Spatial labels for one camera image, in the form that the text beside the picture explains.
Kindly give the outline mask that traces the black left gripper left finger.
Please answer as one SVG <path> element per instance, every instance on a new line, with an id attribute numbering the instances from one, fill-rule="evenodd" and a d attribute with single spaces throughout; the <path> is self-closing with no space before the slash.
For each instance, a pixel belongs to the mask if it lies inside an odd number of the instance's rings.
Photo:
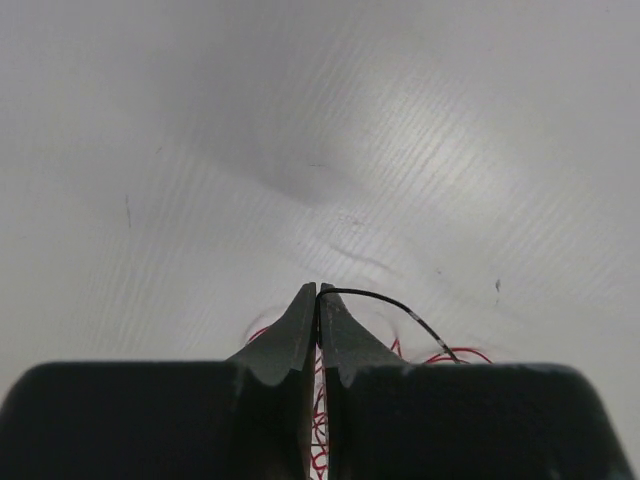
<path id="1" fill-rule="evenodd" d="M 49 362 L 1 406 L 5 479 L 305 479 L 316 287 L 223 361 Z"/>

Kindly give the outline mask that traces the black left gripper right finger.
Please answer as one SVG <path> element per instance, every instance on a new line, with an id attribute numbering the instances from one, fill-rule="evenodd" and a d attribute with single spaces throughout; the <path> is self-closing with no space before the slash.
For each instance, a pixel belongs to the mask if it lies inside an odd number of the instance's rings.
<path id="1" fill-rule="evenodd" d="M 412 364 L 319 294 L 332 479 L 631 479 L 604 405 L 554 363 Z"/>

